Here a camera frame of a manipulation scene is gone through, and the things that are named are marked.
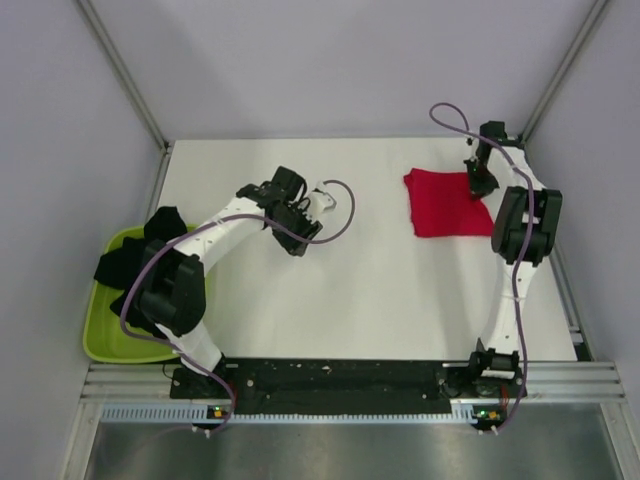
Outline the red t shirt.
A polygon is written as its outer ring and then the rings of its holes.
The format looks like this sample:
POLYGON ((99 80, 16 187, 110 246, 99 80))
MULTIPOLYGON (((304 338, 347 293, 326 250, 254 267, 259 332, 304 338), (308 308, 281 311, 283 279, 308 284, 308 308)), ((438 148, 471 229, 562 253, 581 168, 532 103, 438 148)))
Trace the red t shirt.
POLYGON ((410 220, 418 238, 490 237, 494 222, 481 200, 473 199, 467 175, 412 168, 403 177, 410 220))

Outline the black t shirt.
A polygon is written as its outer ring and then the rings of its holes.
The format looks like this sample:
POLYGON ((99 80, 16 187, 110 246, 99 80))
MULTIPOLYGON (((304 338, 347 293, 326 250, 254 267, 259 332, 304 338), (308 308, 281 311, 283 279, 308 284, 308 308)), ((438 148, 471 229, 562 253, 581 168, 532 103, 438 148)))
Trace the black t shirt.
POLYGON ((162 206, 142 227, 139 237, 125 236, 120 247, 103 254, 94 273, 94 279, 105 287, 120 291, 120 296, 109 306, 120 316, 124 301, 142 265, 146 247, 154 241, 168 242, 188 232, 176 206, 162 206))

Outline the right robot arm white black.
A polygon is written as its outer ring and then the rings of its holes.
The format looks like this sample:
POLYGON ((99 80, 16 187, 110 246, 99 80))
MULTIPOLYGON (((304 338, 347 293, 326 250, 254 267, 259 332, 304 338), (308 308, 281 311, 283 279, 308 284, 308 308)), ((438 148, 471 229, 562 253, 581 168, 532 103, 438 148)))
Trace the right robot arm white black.
POLYGON ((465 165, 472 198, 484 199, 498 189, 503 194, 491 233, 499 267, 495 296, 465 381, 480 396, 498 396, 524 384, 524 304, 537 269, 553 250, 563 196, 535 177, 503 122, 482 124, 470 144, 473 156, 465 165))

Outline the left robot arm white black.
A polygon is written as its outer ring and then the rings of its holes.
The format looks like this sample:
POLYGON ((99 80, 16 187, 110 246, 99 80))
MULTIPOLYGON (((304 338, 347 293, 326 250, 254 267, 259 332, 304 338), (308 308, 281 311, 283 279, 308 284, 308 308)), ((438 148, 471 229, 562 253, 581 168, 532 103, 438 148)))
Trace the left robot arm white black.
POLYGON ((336 200, 323 183, 308 191, 296 172, 279 167, 271 180, 240 188, 216 215, 184 237, 155 242, 143 254, 143 278, 132 285, 130 306, 151 322, 191 369, 192 384, 205 396, 226 387, 217 366, 223 353, 204 325, 210 270, 248 237, 268 228, 291 256, 323 228, 320 218, 336 200))

